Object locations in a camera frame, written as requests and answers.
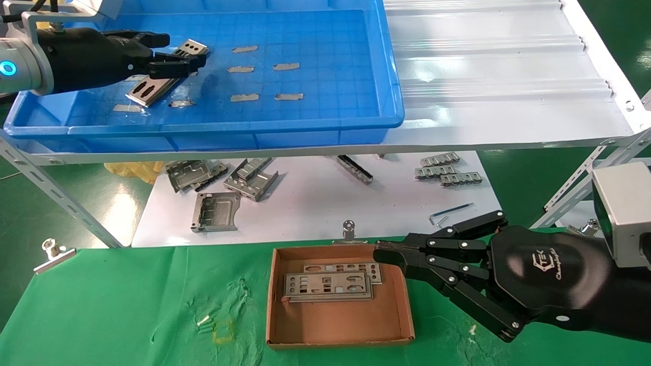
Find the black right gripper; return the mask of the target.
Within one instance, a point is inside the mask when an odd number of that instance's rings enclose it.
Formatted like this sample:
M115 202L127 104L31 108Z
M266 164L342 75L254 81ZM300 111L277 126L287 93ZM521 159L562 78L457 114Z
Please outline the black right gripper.
M508 224L497 210L431 234L379 239L374 260L428 283L507 343L531 322L649 342L648 268L619 268L603 239ZM516 315L487 296L482 238L490 235L493 289Z

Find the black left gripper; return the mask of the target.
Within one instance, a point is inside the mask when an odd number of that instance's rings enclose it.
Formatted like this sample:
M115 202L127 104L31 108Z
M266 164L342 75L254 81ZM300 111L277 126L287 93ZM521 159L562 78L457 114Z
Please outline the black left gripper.
M179 79L205 66L207 55L153 51L170 44L170 35L151 31L68 28L39 30L39 44L52 71L51 94L108 86L146 73L151 79Z

